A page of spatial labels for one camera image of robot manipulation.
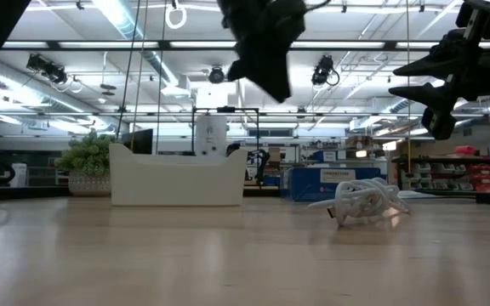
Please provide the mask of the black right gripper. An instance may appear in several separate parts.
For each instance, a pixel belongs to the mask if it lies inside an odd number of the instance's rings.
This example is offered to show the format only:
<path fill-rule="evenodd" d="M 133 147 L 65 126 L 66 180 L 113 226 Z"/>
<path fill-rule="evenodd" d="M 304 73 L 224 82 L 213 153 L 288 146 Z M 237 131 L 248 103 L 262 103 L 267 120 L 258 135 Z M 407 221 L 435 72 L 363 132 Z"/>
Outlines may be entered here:
<path fill-rule="evenodd" d="M 456 72 L 458 81 L 435 87 L 421 86 L 389 89 L 395 96 L 418 102 L 435 111 L 452 111 L 460 99 L 473 100 L 490 95 L 490 2 L 465 1 L 455 21 L 464 31 L 464 41 L 442 40 L 429 54 L 393 70 L 396 76 L 443 78 Z"/>

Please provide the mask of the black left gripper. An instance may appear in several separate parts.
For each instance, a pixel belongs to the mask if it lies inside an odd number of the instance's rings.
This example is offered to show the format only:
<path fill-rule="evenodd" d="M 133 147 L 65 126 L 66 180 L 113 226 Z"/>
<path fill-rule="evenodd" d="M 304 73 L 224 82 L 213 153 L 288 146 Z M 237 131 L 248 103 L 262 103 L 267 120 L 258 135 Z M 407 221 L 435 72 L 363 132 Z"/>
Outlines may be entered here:
<path fill-rule="evenodd" d="M 305 31 L 303 0 L 218 0 L 221 25 L 244 49 L 244 59 L 235 60 L 228 80 L 247 78 L 277 103 L 291 96 L 288 80 L 288 51 Z"/>

